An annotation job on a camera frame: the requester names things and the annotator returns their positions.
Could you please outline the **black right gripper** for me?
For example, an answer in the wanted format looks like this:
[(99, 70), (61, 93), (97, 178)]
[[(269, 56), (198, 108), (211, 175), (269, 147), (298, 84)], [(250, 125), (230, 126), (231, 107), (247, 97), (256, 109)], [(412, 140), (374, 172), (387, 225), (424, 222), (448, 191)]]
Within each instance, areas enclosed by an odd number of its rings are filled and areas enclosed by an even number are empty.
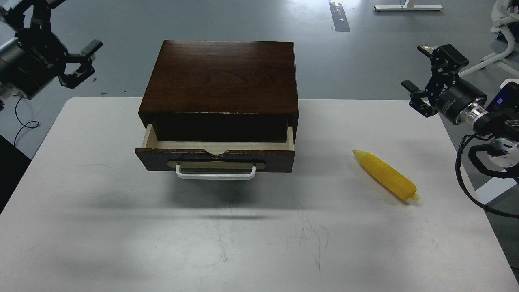
[(453, 125), (459, 125), (465, 119), (464, 111), (470, 105), (485, 104), (486, 94), (459, 76), (460, 70), (469, 64), (469, 60), (453, 45), (420, 44), (417, 50), (431, 63), (429, 83), (433, 83), (435, 100), (433, 106), (427, 104), (423, 98), (432, 95), (428, 91), (420, 90), (410, 80), (405, 80), (401, 85), (410, 93), (411, 108), (426, 118), (441, 114)]

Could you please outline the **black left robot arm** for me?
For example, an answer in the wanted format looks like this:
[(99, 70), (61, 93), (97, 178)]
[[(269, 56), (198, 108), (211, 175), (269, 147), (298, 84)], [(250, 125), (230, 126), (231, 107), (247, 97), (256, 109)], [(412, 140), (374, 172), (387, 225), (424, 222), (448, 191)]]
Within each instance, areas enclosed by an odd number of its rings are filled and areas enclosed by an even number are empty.
[(1, 22), (15, 32), (0, 51), (1, 106), (11, 96), (31, 100), (57, 78), (74, 89), (92, 76), (94, 54), (102, 41), (94, 39), (79, 54), (71, 54), (51, 30), (51, 12), (61, 0), (21, 0), (1, 8)]

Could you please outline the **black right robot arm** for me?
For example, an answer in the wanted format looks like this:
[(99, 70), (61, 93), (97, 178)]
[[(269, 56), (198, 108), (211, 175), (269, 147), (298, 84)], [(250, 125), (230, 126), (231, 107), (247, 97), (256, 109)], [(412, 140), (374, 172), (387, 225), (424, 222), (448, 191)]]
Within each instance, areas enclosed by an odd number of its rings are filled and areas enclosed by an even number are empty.
[(464, 135), (457, 150), (458, 183), (466, 196), (487, 213), (517, 219), (516, 214), (489, 207), (468, 192), (461, 177), (461, 155), (471, 140), (482, 140), (482, 144), (468, 150), (472, 165), (488, 177), (518, 181), (518, 82), (504, 82), (497, 96), (485, 105), (487, 96), (461, 77), (460, 70), (469, 61), (454, 46), (421, 44), (417, 50), (429, 59), (431, 77), (424, 90), (409, 80), (402, 81), (410, 93), (410, 107), (426, 118), (441, 114), (453, 125), (465, 122), (472, 127), (473, 134)]

